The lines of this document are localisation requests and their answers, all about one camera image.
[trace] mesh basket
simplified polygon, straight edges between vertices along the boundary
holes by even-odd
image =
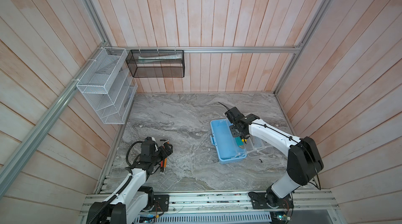
[[[130,50],[126,63],[133,77],[184,77],[183,50]]]
[[[79,91],[107,94],[126,57],[127,51],[123,48],[103,48],[78,81]]]
[[[122,97],[122,102],[116,113],[110,114],[107,117],[101,118],[103,123],[109,124],[124,124],[129,111],[129,105],[133,102],[134,94],[137,90],[137,84],[135,86],[129,86],[126,93]]]

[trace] black mounting plate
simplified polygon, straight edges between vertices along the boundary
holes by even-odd
[[[239,137],[241,135],[239,133],[239,131],[236,130],[236,127],[234,127],[233,125],[229,126],[229,129],[230,129],[230,133],[232,133],[232,137]]]
[[[256,194],[260,199],[260,201],[250,199],[253,209],[275,209],[267,205],[267,201],[265,200],[266,193],[256,193]],[[293,201],[290,197],[290,194],[286,195],[283,199],[279,199],[279,208],[287,209],[288,205],[289,209],[293,208]]]
[[[167,212],[169,210],[169,195],[167,194],[157,194],[153,197],[153,201],[158,207],[158,212],[160,211],[159,207],[162,208],[162,211]]]

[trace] black cable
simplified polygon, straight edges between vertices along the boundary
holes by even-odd
[[[138,155],[135,157],[135,159],[134,159],[134,161],[133,161],[133,164],[134,164],[135,162],[137,162],[137,159],[138,159],[140,156],[141,156],[141,154],[138,154]]]
[[[129,167],[125,167],[124,169],[126,169],[128,171],[128,173],[131,173],[131,174],[133,173],[133,171]]]
[[[127,154],[126,154],[126,163],[128,164],[128,166],[132,166],[134,164],[134,162],[137,160],[137,158],[136,158],[135,161],[133,162],[133,164],[130,164],[130,162],[128,161],[128,155],[130,154],[130,151],[133,148],[133,146],[135,146],[138,143],[143,143],[143,141],[136,141],[130,146],[130,148],[128,148],[128,151],[127,151]]]
[[[312,183],[310,181],[309,181],[309,183],[312,184],[313,186],[315,186],[319,190],[319,188],[318,188],[318,186],[316,184],[314,184],[314,183]]]
[[[286,136],[286,135],[283,134],[282,132],[277,131],[277,130],[275,130],[274,128],[271,128],[271,127],[267,126],[267,124],[264,124],[264,125],[259,124],[259,123],[253,123],[253,124],[259,125],[259,126],[264,126],[264,128],[268,128],[268,129],[271,129],[271,130],[273,130],[273,131],[276,131],[277,133],[279,133],[279,134],[281,134],[281,135],[284,135],[285,137],[289,138],[290,140],[293,140],[294,142],[296,142],[291,136]]]
[[[160,168],[160,165],[159,165],[158,168],[157,168],[153,173],[151,173],[150,175],[156,173],[156,171],[157,171],[159,168]]]
[[[313,160],[313,157],[310,155],[310,153],[308,152],[308,150],[307,150],[307,148],[306,147],[304,147],[302,144],[300,145],[300,146],[302,146],[303,148],[304,148],[304,150],[307,152],[307,154],[309,155],[309,157],[310,157],[310,160],[311,160],[311,162],[313,163],[313,166],[314,166],[314,171],[316,172],[316,176],[317,176],[317,179],[318,179],[318,184],[319,184],[319,188],[317,187],[317,189],[318,190],[321,190],[321,182],[320,182],[320,178],[318,177],[318,172],[317,172],[317,168],[316,168],[316,165],[314,164],[314,160]]]
[[[221,103],[221,102],[218,102],[218,103],[220,103],[220,104],[223,105],[226,109],[228,109],[228,111],[230,111],[229,107],[227,107],[226,105],[224,105],[224,104]]]
[[[100,208],[98,209],[98,211],[96,211],[92,218],[89,219],[89,221],[87,221],[87,223],[92,224],[92,222],[102,213],[103,210],[105,210],[105,208],[113,201],[117,198],[117,194],[120,194],[130,183],[131,179],[133,178],[133,175],[130,174],[130,176],[128,177],[128,180],[126,181],[126,183],[124,183],[124,185],[117,191],[117,193],[115,193],[112,197],[110,197],[110,199],[106,202],[104,202],[102,204],[102,206],[100,206]]]

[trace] white wire mesh organizer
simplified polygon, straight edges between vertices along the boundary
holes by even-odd
[[[103,123],[124,124],[137,91],[129,69],[119,72],[126,56],[125,49],[103,49],[77,84]]]
[[[127,57],[123,48],[103,48],[77,83],[82,93],[107,94]]]

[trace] blue plastic toolbox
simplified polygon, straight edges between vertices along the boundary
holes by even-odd
[[[211,121],[211,143],[216,147],[221,164],[238,162],[247,157],[246,150],[240,148],[232,137],[229,129],[231,125],[228,119]]]

